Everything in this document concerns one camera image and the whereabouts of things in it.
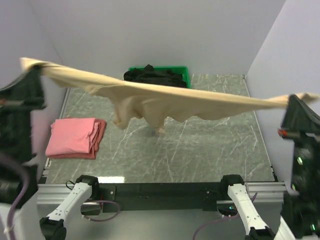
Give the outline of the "beige t shirt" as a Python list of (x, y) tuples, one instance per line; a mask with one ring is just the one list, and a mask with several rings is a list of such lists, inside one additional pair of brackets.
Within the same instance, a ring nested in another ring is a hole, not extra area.
[(114, 106), (113, 122), (122, 130), (132, 118), (143, 118), (156, 132), (162, 132), (167, 117), (181, 123), (193, 116), (215, 121), (256, 110), (284, 109), (289, 103), (288, 95), (259, 99), (136, 83), (28, 57), (20, 58), (20, 64), (24, 71), (39, 66), (41, 74), (60, 87), (80, 88), (88, 94), (108, 98)]

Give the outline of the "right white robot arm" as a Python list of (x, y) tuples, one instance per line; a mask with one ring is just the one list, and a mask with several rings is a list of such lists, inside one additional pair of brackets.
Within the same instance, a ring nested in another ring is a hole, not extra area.
[(320, 117), (293, 94), (278, 134), (294, 142), (291, 189), (285, 192), (280, 224), (273, 232), (258, 214), (239, 175), (221, 180), (219, 193), (232, 200), (245, 228), (247, 240), (318, 240), (320, 238)]

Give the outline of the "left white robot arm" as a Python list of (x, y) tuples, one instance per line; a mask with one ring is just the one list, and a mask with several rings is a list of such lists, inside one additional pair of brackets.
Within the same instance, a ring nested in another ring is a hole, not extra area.
[(81, 176), (46, 217), (39, 218), (31, 113), (45, 108), (41, 68), (33, 66), (0, 90), (0, 220), (9, 240), (64, 240), (67, 225), (86, 201), (100, 195), (96, 177)]

